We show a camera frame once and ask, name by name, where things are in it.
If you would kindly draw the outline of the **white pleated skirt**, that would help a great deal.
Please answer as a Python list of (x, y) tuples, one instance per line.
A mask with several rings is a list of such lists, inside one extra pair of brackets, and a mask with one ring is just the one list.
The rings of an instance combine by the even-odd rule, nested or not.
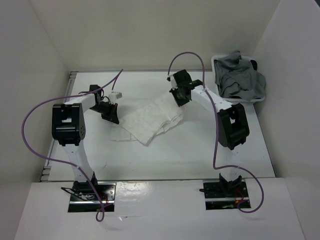
[(110, 130), (109, 139), (114, 142), (138, 141), (147, 147), (152, 139), (177, 126), (184, 117), (169, 92), (156, 97), (150, 103), (122, 116), (119, 124)]

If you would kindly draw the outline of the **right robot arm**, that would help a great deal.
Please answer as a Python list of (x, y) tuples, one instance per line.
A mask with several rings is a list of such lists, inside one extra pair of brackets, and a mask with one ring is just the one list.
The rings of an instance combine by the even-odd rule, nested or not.
[(179, 107), (194, 101), (213, 113), (218, 135), (218, 147), (223, 152), (222, 166), (215, 166), (219, 173), (219, 192), (232, 196), (240, 187), (242, 177), (236, 170), (239, 159), (235, 148), (246, 142), (250, 130), (245, 108), (242, 104), (232, 104), (223, 100), (211, 90), (203, 86), (199, 79), (192, 80), (184, 69), (167, 76), (171, 83), (170, 93)]

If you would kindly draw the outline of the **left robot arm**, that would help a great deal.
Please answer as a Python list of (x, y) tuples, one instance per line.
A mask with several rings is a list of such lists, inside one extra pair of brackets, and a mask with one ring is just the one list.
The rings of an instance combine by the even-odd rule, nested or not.
[(121, 97), (122, 93), (114, 90), (104, 96), (104, 90), (92, 84), (88, 91), (82, 91), (74, 99), (52, 107), (52, 136), (66, 152), (74, 174), (73, 187), (67, 192), (78, 199), (93, 200), (100, 193), (84, 147), (84, 113), (92, 110), (99, 113), (103, 120), (118, 125), (117, 100)]

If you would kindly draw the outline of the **grey skirt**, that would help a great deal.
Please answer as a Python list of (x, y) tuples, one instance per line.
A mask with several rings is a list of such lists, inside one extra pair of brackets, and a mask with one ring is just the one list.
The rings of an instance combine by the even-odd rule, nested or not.
[(265, 97), (265, 76), (258, 72), (257, 62), (244, 59), (239, 50), (225, 57), (215, 58), (212, 69), (220, 97), (247, 102)]

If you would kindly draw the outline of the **white laundry basket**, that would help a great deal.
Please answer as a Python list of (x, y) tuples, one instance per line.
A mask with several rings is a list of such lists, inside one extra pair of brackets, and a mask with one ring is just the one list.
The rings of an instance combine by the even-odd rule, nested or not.
[[(211, 57), (211, 67), (212, 67), (212, 81), (213, 81), (213, 92), (217, 95), (220, 95), (219, 94), (219, 90), (218, 90), (218, 85), (216, 84), (216, 71), (215, 71), (215, 66), (214, 66), (214, 62), (215, 60), (220, 60), (224, 57), (226, 57), (227, 55), (226, 54), (223, 54), (223, 55), (214, 55)], [(247, 61), (250, 61), (253, 68), (254, 69), (258, 69), (258, 63), (250, 56), (241, 56), (243, 60), (247, 60)], [(232, 102), (232, 103), (257, 103), (257, 102), (262, 102), (265, 100), (265, 97), (263, 98), (254, 98), (250, 101), (246, 101), (242, 98), (223, 98), (225, 101), (228, 101), (228, 102)]]

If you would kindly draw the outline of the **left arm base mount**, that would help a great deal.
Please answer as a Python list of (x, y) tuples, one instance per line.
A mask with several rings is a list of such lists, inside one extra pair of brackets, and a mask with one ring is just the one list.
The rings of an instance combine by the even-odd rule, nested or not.
[[(79, 183), (74, 182), (72, 187), (61, 187), (60, 189), (70, 195), (68, 205), (69, 213), (97, 212), (101, 208), (98, 197), (88, 183), (81, 188)], [(104, 210), (106, 212), (114, 212), (116, 184), (97, 184), (95, 185), (95, 189), (103, 203)]]

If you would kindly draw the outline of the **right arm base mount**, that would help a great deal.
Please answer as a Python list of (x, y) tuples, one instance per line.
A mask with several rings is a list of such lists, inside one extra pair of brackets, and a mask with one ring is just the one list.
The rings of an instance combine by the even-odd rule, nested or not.
[(224, 193), (217, 179), (204, 181), (199, 189), (204, 194), (206, 210), (250, 209), (251, 203), (246, 182), (243, 180), (239, 186), (228, 193)]

